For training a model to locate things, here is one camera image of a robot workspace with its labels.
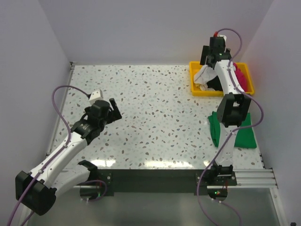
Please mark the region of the white t shirt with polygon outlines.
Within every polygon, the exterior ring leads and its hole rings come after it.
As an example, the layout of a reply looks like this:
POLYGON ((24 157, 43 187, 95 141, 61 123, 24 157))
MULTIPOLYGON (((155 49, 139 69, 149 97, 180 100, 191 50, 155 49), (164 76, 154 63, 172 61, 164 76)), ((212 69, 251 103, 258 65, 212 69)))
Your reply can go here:
POLYGON ((221 62, 216 63, 215 68, 212 69, 207 65, 201 67, 201 69, 194 75, 194 83, 202 91, 215 91, 207 87, 207 82, 212 80, 215 76, 218 76, 222 85, 223 91, 230 93, 235 90, 235 83, 232 82, 229 74, 229 69, 233 67, 228 67, 227 64, 223 65, 221 62))

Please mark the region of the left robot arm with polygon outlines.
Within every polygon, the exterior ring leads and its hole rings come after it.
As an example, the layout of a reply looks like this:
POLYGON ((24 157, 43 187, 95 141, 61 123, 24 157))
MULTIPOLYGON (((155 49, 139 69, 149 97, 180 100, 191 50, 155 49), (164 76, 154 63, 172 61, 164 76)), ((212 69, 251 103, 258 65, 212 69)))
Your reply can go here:
POLYGON ((85 149, 105 126, 122 118, 114 98, 97 100, 85 108, 85 114, 71 128, 66 139, 42 163, 15 178, 16 199, 42 216, 56 201, 54 182, 65 166, 85 149))

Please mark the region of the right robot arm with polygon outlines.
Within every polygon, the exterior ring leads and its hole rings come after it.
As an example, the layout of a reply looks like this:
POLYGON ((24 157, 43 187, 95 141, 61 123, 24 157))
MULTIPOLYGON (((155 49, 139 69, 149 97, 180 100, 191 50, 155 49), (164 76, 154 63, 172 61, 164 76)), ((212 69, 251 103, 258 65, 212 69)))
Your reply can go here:
POLYGON ((236 78, 225 39, 225 36, 214 34, 209 45, 203 47, 201 55, 201 64, 207 65, 217 73, 223 98, 216 112, 220 124, 218 152, 199 176, 199 186, 236 184, 233 172, 235 140, 251 103, 251 99, 245 95, 236 78))

